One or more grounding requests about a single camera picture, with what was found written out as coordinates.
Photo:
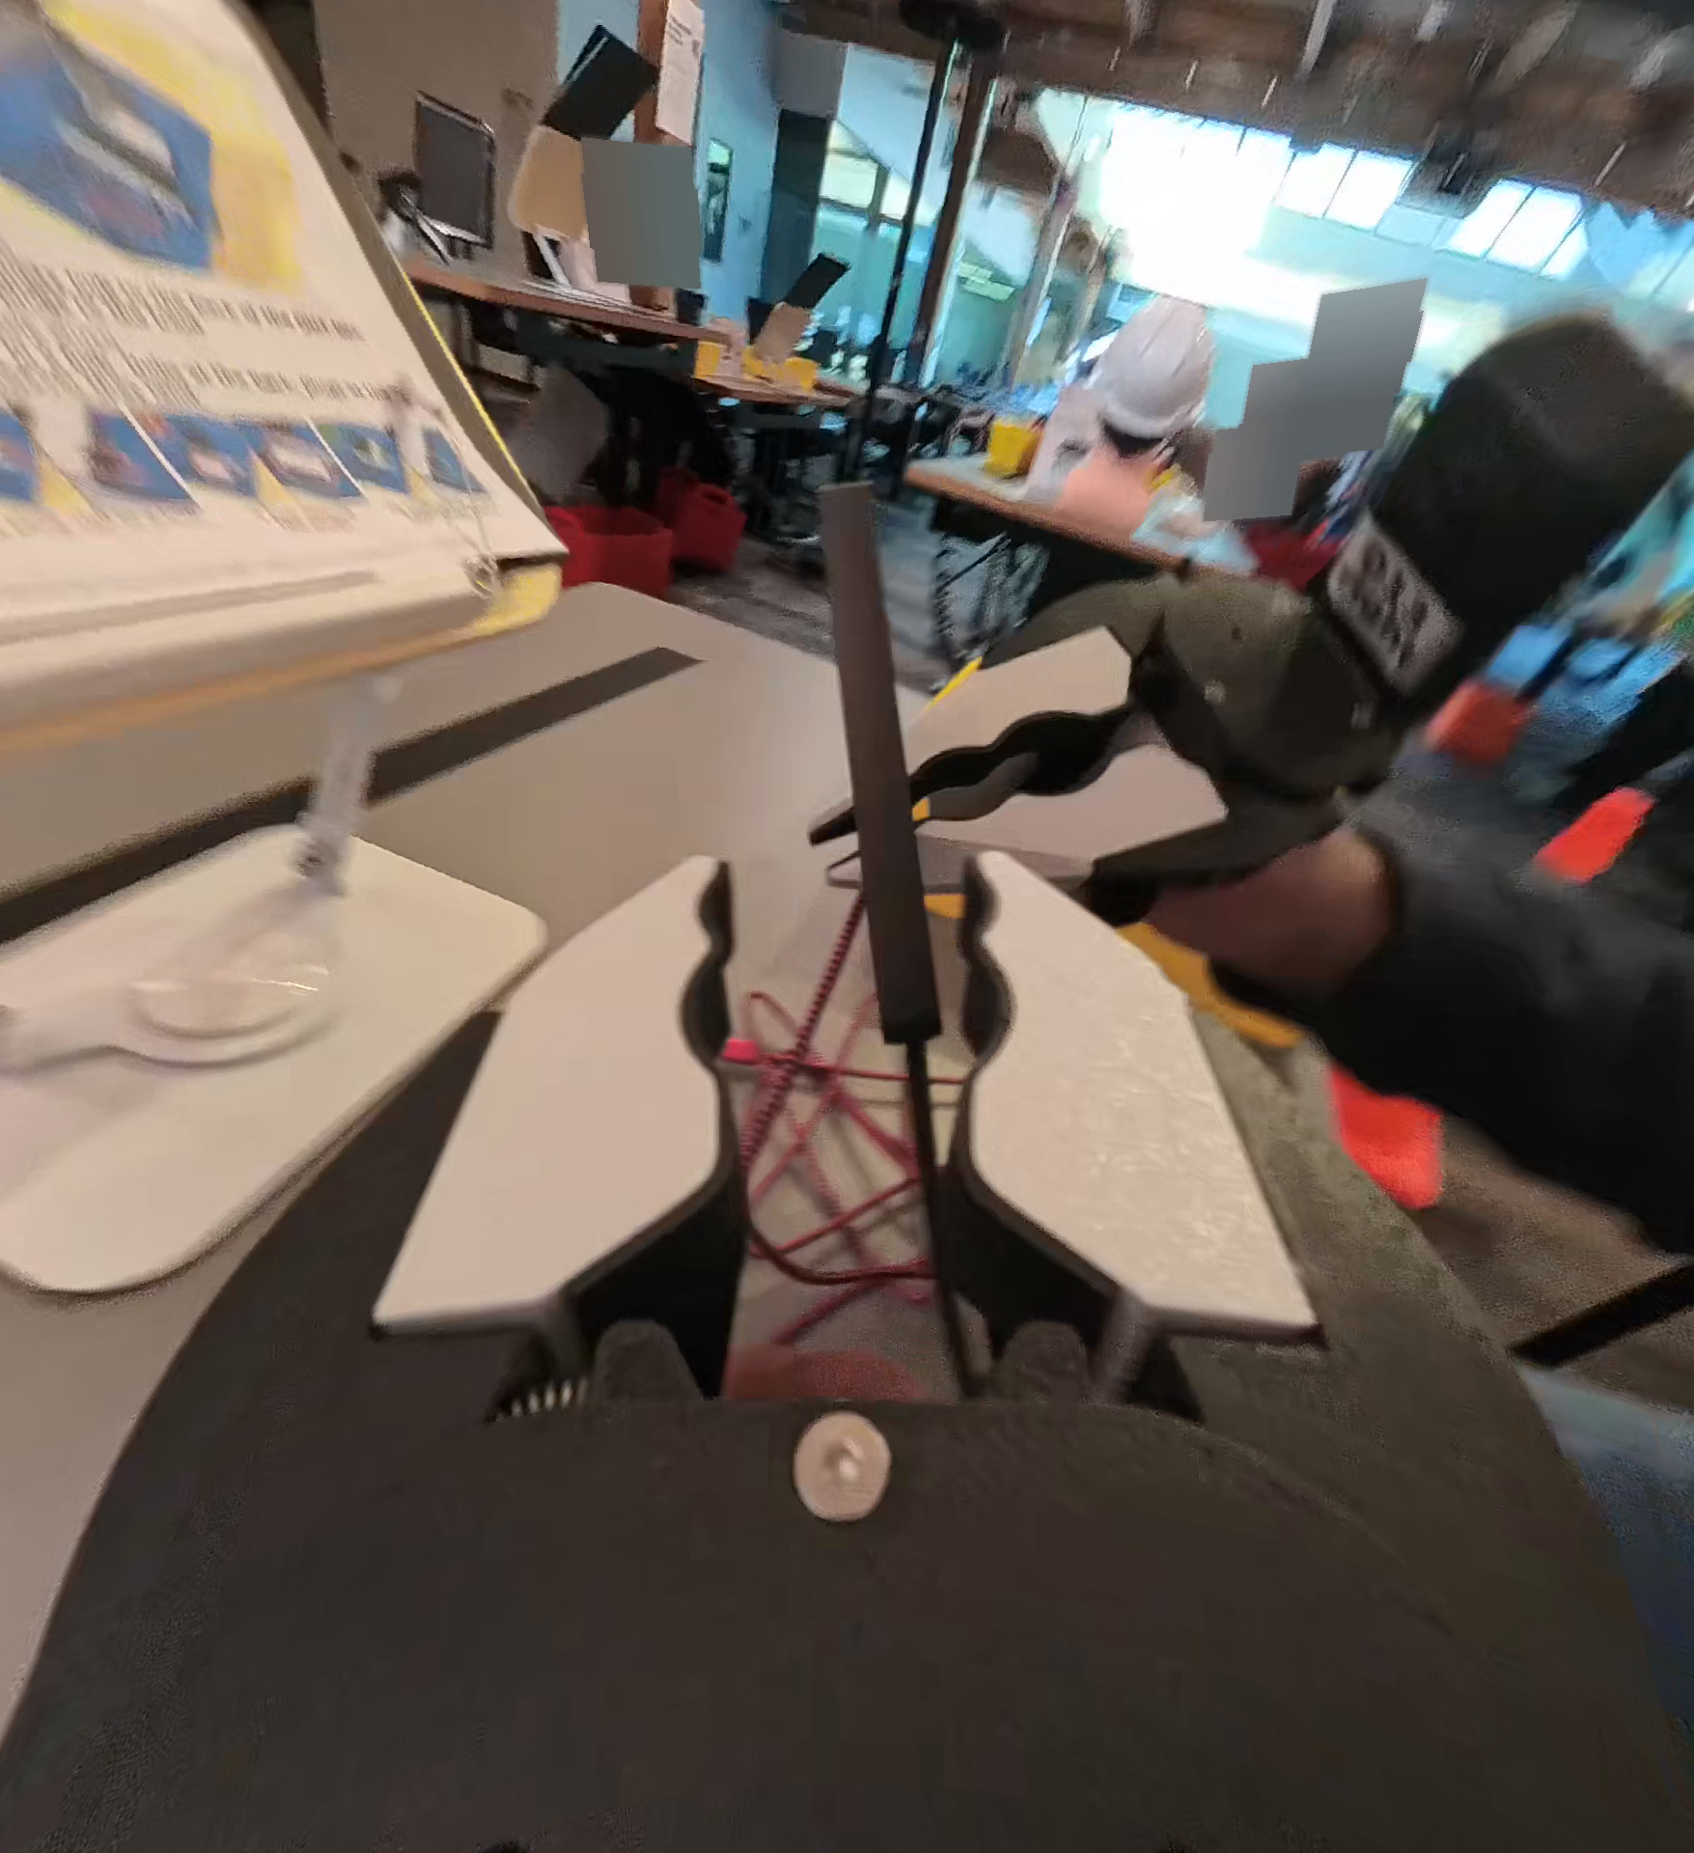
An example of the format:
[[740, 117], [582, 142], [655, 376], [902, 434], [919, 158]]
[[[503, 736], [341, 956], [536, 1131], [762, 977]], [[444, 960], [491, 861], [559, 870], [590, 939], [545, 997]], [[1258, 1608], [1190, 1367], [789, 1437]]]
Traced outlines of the wooden desk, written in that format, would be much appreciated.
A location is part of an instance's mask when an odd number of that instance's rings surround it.
[[653, 345], [697, 345], [709, 339], [729, 339], [725, 325], [684, 323], [670, 314], [619, 304], [606, 296], [559, 290], [532, 281], [507, 281], [425, 257], [405, 261], [403, 273], [409, 285], [425, 294], [538, 316], [579, 331], [637, 337]]

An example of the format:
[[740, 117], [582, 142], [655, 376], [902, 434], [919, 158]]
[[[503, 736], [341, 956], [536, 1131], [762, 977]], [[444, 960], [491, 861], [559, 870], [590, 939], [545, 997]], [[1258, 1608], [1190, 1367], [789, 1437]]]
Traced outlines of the red fabric bin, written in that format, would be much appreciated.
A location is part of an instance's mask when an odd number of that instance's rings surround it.
[[653, 514], [670, 536], [674, 569], [701, 575], [732, 571], [746, 514], [729, 489], [674, 466], [660, 475]]
[[561, 586], [618, 586], [664, 598], [674, 584], [674, 530], [633, 508], [553, 505], [549, 528], [565, 549]]

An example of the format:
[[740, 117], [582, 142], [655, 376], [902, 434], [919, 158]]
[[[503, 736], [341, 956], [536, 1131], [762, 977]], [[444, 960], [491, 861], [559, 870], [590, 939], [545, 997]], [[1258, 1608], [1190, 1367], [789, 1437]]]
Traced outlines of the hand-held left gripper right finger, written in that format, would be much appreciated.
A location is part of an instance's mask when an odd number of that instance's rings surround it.
[[954, 1281], [1005, 1347], [1079, 1332], [1130, 1392], [1178, 1336], [1320, 1341], [1320, 1320], [1176, 985], [999, 851], [966, 870]]

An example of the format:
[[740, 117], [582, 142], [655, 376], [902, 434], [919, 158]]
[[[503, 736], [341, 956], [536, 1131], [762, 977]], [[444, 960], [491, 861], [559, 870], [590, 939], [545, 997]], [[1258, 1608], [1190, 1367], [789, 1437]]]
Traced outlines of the yellow plastic bin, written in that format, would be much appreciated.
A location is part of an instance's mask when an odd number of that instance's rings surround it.
[[[929, 697], [925, 713], [950, 699], [954, 691], [976, 678], [980, 670], [982, 658], [976, 656], [960, 670], [952, 672], [950, 680]], [[919, 832], [923, 830], [923, 824], [931, 820], [933, 804], [935, 800], [929, 798], [915, 800], [912, 804], [912, 822], [919, 828]], [[960, 898], [960, 878], [954, 890], [947, 896], [927, 892], [925, 907], [929, 915], [960, 925], [966, 913], [964, 902]], [[1151, 925], [1135, 923], [1120, 929], [1120, 939], [1149, 958], [1159, 968], [1163, 977], [1182, 991], [1182, 995], [1202, 1016], [1239, 1034], [1239, 1038], [1248, 1046], [1262, 1051], [1282, 1053], [1301, 1044], [1303, 1032], [1278, 1016], [1235, 1003], [1211, 977], [1208, 962], [1198, 952], [1184, 948], [1172, 939], [1165, 939]]]

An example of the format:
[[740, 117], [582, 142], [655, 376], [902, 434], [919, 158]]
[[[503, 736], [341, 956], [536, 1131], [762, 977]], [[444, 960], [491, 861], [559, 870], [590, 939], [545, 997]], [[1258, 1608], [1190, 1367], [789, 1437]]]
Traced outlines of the black usb hub with cable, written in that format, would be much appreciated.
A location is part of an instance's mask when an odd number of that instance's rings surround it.
[[921, 1190], [933, 1301], [960, 1398], [982, 1388], [950, 1264], [937, 1234], [941, 1207], [929, 1046], [943, 1028], [927, 933], [921, 859], [884, 606], [875, 493], [841, 481], [818, 499], [845, 750], [859, 847], [859, 898], [884, 1040], [904, 1055], [904, 1098]]

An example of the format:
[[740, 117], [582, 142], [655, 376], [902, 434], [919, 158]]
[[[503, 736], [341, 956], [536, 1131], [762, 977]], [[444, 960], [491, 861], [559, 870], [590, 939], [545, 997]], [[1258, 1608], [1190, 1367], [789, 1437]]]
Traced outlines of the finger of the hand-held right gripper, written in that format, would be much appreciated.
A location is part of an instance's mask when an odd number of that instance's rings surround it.
[[1046, 800], [1100, 822], [1145, 804], [1155, 719], [1130, 652], [1087, 629], [956, 674], [908, 726], [910, 818], [976, 822]]
[[[1104, 861], [1145, 845], [1161, 845], [1227, 822], [1229, 810], [1206, 771], [1165, 744], [1155, 744], [1147, 759], [1145, 800], [1134, 822], [1100, 822], [1079, 816], [1056, 802], [1015, 802], [995, 816], [976, 822], [910, 820], [912, 841], [923, 884], [954, 888], [966, 870], [986, 855], [1001, 855], [1042, 876], [1058, 888], [1075, 888]], [[867, 824], [896, 824], [900, 804], [908, 802], [910, 777], [888, 765], [871, 779], [853, 777], [851, 798], [814, 822], [812, 843], [849, 839], [853, 847], [828, 868], [828, 878], [859, 888], [871, 870]]]

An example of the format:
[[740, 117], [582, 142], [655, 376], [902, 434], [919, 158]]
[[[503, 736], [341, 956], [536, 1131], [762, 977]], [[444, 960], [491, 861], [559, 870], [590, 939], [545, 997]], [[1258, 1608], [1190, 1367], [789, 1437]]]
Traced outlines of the orange traffic cone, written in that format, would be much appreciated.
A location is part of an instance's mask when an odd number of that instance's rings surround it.
[[[1589, 886], [1622, 861], [1657, 800], [1618, 789], [1589, 804], [1535, 855], [1531, 870]], [[1332, 1127], [1348, 1157], [1404, 1211], [1424, 1213], [1443, 1194], [1443, 1118], [1420, 1100], [1383, 1096], [1340, 1065], [1324, 1073]]]

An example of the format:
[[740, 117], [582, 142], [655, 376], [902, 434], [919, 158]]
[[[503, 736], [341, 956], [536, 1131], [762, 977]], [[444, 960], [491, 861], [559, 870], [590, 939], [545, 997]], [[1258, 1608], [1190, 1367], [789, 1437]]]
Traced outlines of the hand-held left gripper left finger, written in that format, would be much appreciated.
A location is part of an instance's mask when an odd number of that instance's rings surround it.
[[390, 1338], [524, 1334], [584, 1373], [618, 1326], [723, 1392], [748, 1250], [727, 863], [695, 855], [547, 954], [501, 1011], [372, 1306]]

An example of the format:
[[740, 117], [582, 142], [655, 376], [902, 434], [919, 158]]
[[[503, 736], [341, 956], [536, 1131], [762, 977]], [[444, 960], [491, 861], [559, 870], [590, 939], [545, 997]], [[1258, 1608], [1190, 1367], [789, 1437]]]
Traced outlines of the pale-topped desk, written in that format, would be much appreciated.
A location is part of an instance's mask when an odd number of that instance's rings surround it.
[[1192, 557], [1135, 540], [1130, 534], [1114, 534], [1046, 501], [1028, 497], [1023, 479], [989, 475], [980, 456], [912, 462], [904, 471], [904, 485], [931, 499], [939, 508], [958, 508], [1009, 532], [1023, 532], [1042, 543], [1046, 540], [1069, 541], [1137, 563], [1141, 569], [1180, 573], [1202, 569], [1202, 563]]

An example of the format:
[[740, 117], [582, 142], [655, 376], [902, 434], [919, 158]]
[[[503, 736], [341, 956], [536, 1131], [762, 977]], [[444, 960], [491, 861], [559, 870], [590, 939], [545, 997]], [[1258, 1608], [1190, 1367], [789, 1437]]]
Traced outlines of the white stand with wooden board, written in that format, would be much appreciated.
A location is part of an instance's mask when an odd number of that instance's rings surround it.
[[0, 4], [0, 754], [327, 684], [304, 818], [0, 952], [0, 1275], [156, 1283], [542, 956], [357, 839], [563, 549], [240, 4]]

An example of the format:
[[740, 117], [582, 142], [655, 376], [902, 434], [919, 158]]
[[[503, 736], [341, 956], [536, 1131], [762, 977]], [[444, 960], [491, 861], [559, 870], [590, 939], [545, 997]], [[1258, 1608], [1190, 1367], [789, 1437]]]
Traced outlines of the person's right hand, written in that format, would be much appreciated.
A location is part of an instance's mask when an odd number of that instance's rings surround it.
[[1147, 923], [1235, 991], [1322, 1003], [1391, 939], [1391, 861], [1340, 828], [1239, 880], [1163, 890]]

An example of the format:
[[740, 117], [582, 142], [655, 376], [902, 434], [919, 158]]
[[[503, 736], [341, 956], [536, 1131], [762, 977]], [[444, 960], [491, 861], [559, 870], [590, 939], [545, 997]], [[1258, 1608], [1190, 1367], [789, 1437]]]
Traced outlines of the orange fabric bin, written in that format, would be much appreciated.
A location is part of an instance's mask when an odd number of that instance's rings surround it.
[[1529, 726], [1535, 701], [1502, 684], [1466, 680], [1428, 723], [1424, 748], [1474, 769], [1507, 759]]

